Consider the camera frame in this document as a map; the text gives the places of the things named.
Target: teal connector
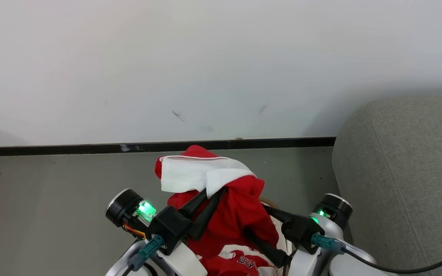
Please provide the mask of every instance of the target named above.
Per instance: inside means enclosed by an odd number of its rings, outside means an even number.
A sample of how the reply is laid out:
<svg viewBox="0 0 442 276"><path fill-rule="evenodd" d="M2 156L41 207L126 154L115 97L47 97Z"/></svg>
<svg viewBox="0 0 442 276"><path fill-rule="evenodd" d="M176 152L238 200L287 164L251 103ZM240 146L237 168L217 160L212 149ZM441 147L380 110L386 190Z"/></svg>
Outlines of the teal connector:
<svg viewBox="0 0 442 276"><path fill-rule="evenodd" d="M313 234L312 243L318 247L329 249L339 254L344 254L342 249L346 248L345 243L321 234Z"/></svg>
<svg viewBox="0 0 442 276"><path fill-rule="evenodd" d="M142 265L149 259L158 249L165 244L165 240L162 236L156 235L151 241L149 241L146 246L141 248L136 255L133 255L128 261L127 266L130 267L132 271L138 271Z"/></svg>

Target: sofa seam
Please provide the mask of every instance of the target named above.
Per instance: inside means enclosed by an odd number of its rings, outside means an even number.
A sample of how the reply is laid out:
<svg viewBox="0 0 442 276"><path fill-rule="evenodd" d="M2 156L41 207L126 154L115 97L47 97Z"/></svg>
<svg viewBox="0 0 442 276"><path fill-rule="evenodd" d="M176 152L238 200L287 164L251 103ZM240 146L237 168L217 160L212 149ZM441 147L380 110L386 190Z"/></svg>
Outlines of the sofa seam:
<svg viewBox="0 0 442 276"><path fill-rule="evenodd" d="M428 258L424 255L424 248L421 245L421 242L419 240L419 235L417 234L417 230L416 227L414 226L414 224L412 223L411 220L411 215L409 213L409 210L407 208L405 208L405 201L404 201L404 197L402 194L402 191L400 190L400 187L397 185L396 183L396 178L395 175L393 174L391 168L390 168L390 163L388 161L388 158L386 157L386 154L384 153L384 149L383 149L383 145L379 139L379 136L376 133L376 129L374 127L373 124L373 119L371 116L371 105L369 108L367 108L367 113L368 113L368 119L371 125L371 130L373 131L373 135L376 139L376 141L378 142L379 145L379 149L381 151L381 155L384 159L385 165L386 165L386 169L388 170L390 176L391 176L391 183L393 184L393 190L395 191L396 196L398 197L398 203L400 204L400 209L402 210L403 215L405 216L405 220L407 222L407 225L409 226L409 228L412 230L412 235L414 236L414 243L416 244L416 246L419 247L419 256L421 257L421 262L424 266L427 266L429 263Z"/></svg>

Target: glowing green light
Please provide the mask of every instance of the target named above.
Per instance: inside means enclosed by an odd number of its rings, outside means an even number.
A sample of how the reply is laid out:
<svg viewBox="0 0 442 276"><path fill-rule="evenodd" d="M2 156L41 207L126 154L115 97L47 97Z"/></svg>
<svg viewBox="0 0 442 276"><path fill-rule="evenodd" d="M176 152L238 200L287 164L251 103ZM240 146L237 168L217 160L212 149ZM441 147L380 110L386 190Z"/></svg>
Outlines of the glowing green light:
<svg viewBox="0 0 442 276"><path fill-rule="evenodd" d="M156 209L147 201L142 202L135 211L141 218L151 222L156 215Z"/></svg>

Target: gray sofa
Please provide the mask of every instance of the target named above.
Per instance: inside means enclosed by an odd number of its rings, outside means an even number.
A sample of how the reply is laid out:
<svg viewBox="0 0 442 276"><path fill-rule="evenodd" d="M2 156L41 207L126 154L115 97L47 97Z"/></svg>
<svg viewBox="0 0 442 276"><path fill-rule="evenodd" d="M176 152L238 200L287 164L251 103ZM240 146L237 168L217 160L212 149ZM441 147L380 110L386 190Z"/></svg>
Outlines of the gray sofa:
<svg viewBox="0 0 442 276"><path fill-rule="evenodd" d="M442 260L442 95L379 100L355 112L333 149L356 246L378 264ZM442 276L442 268L421 275Z"/></svg>

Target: black baseboard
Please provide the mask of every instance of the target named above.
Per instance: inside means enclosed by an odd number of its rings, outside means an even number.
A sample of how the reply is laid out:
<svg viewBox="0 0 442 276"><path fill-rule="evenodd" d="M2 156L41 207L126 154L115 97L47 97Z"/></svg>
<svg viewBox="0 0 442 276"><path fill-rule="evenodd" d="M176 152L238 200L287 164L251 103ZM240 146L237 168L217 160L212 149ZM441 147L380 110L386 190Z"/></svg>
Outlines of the black baseboard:
<svg viewBox="0 0 442 276"><path fill-rule="evenodd" d="M325 147L325 146L333 146L334 142L335 142L335 137L322 137L322 138L186 141L186 142L165 142L165 143L129 143L129 144L110 144L110 145L21 146L21 147L0 147L0 156L184 151L191 145L199 145L209 150L248 149L248 148L286 148L286 147Z"/></svg>

